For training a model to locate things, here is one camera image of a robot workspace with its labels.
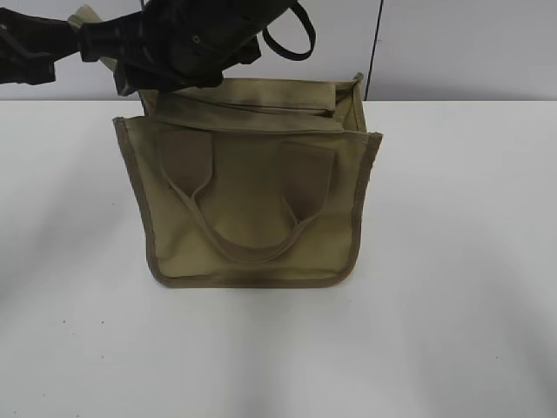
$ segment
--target white backdrop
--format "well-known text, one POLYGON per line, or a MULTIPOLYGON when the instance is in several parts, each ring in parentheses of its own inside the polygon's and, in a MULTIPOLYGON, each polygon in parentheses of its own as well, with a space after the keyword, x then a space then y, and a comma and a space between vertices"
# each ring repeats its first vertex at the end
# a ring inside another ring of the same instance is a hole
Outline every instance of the white backdrop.
MULTIPOLYGON (((15 11, 66 19, 84 0, 3 0, 0 6, 15 11)), ((254 65, 239 66, 229 77, 350 79, 366 73, 379 0, 302 0, 318 32, 313 57, 294 63, 262 45, 263 57, 254 65)), ((90 0, 89 5, 110 19, 139 10, 139 0, 90 0)), ((304 51, 307 36, 300 23, 287 13, 272 25, 273 36, 293 51, 304 51)), ((118 99, 112 76, 101 64, 83 64, 78 56, 57 64, 57 82, 36 87, 0 85, 2 99, 118 99)))
POLYGON ((380 40, 375 100, 557 98, 554 0, 386 0, 380 40))

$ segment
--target khaki canvas bag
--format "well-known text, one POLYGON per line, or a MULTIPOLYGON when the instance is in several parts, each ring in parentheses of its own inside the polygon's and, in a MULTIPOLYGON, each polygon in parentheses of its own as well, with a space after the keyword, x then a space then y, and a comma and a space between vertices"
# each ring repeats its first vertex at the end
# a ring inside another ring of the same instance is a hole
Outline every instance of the khaki canvas bag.
POLYGON ((351 82, 143 91, 117 118, 153 275, 169 287, 327 287, 358 258, 381 135, 351 82))

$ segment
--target fabric strap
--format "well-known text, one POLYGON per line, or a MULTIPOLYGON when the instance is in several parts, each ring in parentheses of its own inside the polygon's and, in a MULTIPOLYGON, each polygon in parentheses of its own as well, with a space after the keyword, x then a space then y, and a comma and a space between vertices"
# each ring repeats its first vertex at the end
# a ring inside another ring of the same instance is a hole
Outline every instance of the fabric strap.
POLYGON ((282 198, 293 227, 274 246, 238 245, 219 234, 207 221, 199 201, 213 178, 212 135, 203 131, 170 131, 158 139, 161 169, 172 189, 193 214, 209 241, 229 260, 266 263, 291 248, 322 211, 331 184, 335 152, 310 145, 283 143, 276 158, 282 198))
POLYGON ((297 53, 287 50, 284 46, 280 45, 277 41, 274 40, 267 28, 263 30, 263 39, 265 40, 265 42, 267 42, 269 48, 271 48, 275 53, 279 54, 282 58, 290 59, 292 61, 304 61, 309 58, 313 54, 313 50, 315 50, 315 44, 317 43, 317 32, 315 31, 315 27, 313 27, 312 21, 308 16, 307 11, 305 11, 300 3, 295 3, 291 7, 291 10, 302 23, 307 36, 310 38, 310 50, 304 53, 297 53))

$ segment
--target white tabletop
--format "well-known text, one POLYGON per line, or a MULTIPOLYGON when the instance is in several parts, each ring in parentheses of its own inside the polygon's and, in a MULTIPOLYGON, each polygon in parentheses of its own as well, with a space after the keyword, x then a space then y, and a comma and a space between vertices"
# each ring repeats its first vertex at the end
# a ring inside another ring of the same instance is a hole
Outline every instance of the white tabletop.
POLYGON ((354 275, 169 290, 111 119, 0 103, 0 418, 557 416, 557 103, 373 103, 354 275))

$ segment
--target bag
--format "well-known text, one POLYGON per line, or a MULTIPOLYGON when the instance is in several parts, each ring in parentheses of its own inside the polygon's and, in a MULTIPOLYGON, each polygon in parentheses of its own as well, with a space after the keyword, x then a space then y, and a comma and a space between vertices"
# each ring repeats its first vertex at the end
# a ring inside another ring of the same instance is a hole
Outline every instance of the bag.
POLYGON ((143 91, 117 118, 153 275, 168 287, 328 287, 353 270, 381 135, 347 83, 143 91))

